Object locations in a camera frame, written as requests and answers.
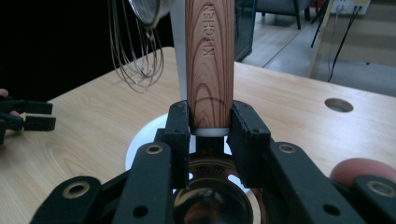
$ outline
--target red object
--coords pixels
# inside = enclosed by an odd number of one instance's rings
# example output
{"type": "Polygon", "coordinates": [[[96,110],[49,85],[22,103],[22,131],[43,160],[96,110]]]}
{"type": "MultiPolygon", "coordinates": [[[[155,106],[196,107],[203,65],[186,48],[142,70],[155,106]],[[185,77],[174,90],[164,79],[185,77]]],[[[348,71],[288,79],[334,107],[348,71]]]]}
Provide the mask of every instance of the red object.
{"type": "Polygon", "coordinates": [[[351,186],[355,177],[359,175],[377,175],[396,183],[396,170],[391,166],[370,159],[355,158],[338,163],[330,178],[351,186]]]}

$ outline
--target wooden handle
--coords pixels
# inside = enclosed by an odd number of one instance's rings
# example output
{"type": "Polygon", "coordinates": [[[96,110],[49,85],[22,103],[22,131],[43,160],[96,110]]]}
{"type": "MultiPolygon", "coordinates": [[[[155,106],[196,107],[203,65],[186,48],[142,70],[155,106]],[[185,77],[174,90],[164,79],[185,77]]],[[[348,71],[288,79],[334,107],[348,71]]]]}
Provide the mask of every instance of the wooden handle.
{"type": "Polygon", "coordinates": [[[234,0],[186,1],[187,101],[193,134],[213,135],[230,126],[233,27],[234,0]]]}

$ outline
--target black clamp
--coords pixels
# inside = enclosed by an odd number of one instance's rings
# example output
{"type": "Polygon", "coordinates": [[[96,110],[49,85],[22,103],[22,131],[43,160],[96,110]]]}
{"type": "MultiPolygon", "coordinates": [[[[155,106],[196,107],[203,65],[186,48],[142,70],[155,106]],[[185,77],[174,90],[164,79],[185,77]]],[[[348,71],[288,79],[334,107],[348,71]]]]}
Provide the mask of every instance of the black clamp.
{"type": "Polygon", "coordinates": [[[4,142],[6,130],[21,131],[53,131],[55,129],[55,117],[26,116],[22,117],[10,115],[9,112],[17,111],[26,114],[43,114],[52,113],[52,104],[15,100],[11,97],[0,98],[0,145],[4,142]]]}

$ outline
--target black cable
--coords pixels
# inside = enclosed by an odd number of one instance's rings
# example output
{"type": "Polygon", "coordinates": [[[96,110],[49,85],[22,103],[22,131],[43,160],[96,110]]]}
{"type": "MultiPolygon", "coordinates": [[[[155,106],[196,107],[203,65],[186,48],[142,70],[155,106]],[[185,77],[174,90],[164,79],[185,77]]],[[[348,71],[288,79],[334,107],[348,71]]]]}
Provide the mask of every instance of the black cable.
{"type": "MultiPolygon", "coordinates": [[[[344,34],[343,40],[341,41],[340,47],[338,48],[337,53],[335,54],[334,61],[332,62],[332,72],[334,71],[335,63],[337,62],[338,55],[340,54],[341,48],[344,46],[344,42],[346,41],[347,33],[349,32],[349,29],[352,26],[352,23],[355,20],[355,18],[358,16],[360,10],[361,10],[361,7],[353,8],[352,16],[350,17],[349,24],[346,29],[346,33],[344,34]]],[[[330,74],[330,77],[327,80],[327,82],[330,82],[330,80],[332,80],[332,73],[330,74]]]]}

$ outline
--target table surface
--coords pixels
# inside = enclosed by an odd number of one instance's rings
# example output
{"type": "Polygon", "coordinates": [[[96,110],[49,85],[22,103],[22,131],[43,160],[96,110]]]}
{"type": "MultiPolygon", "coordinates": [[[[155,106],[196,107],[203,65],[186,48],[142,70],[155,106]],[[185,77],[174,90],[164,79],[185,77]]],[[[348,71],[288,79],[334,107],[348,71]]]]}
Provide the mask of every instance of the table surface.
{"type": "MultiPolygon", "coordinates": [[[[102,183],[124,171],[134,136],[180,100],[175,51],[145,94],[113,71],[53,100],[53,132],[7,132],[0,146],[0,223],[27,223],[51,191],[77,175],[102,183]]],[[[370,158],[396,168],[396,98],[235,63],[234,99],[252,105],[276,141],[300,146],[325,175],[338,162],[370,158]],[[353,110],[324,102],[339,98],[353,110]]]]}

